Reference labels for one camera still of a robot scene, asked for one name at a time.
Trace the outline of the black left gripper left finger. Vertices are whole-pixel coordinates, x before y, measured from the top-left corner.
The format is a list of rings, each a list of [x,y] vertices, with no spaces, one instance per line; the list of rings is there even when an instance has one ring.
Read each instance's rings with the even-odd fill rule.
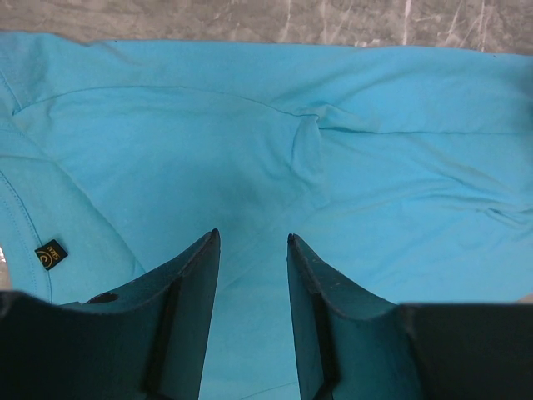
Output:
[[[212,230],[89,302],[2,292],[2,398],[198,398],[219,259]]]

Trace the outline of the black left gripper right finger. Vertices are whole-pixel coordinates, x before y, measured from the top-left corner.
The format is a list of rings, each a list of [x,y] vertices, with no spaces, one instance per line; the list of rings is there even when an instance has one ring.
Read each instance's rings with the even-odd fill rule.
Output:
[[[287,242],[304,399],[529,399],[527,303],[395,304]]]

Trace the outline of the light blue t-shirt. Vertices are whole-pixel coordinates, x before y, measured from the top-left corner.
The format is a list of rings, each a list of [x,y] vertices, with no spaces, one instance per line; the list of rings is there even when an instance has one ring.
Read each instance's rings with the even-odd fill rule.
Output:
[[[87,301],[222,236],[203,399],[297,399],[296,233],[394,303],[532,291],[532,60],[1,35],[11,284]]]

